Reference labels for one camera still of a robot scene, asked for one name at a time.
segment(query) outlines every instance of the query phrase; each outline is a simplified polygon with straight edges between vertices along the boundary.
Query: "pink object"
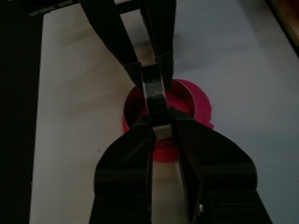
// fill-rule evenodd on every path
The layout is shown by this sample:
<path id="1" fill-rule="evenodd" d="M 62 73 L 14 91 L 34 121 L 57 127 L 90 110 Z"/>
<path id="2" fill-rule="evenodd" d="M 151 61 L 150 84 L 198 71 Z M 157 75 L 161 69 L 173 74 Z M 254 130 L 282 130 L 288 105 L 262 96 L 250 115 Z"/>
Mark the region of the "pink object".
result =
<path id="1" fill-rule="evenodd" d="M 166 92 L 170 107 L 194 117 L 196 121 L 214 128 L 212 124 L 212 103 L 202 89 L 188 80 L 174 80 L 173 88 Z M 147 114 L 146 98 L 141 88 L 134 87 L 126 99 L 123 129 L 130 130 L 133 125 Z M 165 139 L 155 144 L 154 161 L 178 161 L 180 154 L 173 139 Z"/>

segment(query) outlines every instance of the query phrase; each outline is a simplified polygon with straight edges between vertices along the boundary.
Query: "white table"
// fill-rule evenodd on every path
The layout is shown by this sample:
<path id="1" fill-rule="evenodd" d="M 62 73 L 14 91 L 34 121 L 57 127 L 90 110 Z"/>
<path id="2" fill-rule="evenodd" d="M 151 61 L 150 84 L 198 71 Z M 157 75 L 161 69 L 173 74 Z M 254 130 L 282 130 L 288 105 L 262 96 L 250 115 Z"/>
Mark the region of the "white table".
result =
<path id="1" fill-rule="evenodd" d="M 123 16 L 135 49 L 150 47 L 138 11 Z M 256 161 L 276 224 L 299 221 L 299 61 L 265 0 L 180 0 L 176 78 L 213 104 L 216 130 Z M 122 135 L 133 83 L 81 5 L 45 16 L 31 224 L 85 224 L 94 172 Z M 154 164 L 154 224 L 185 224 L 178 164 Z"/>

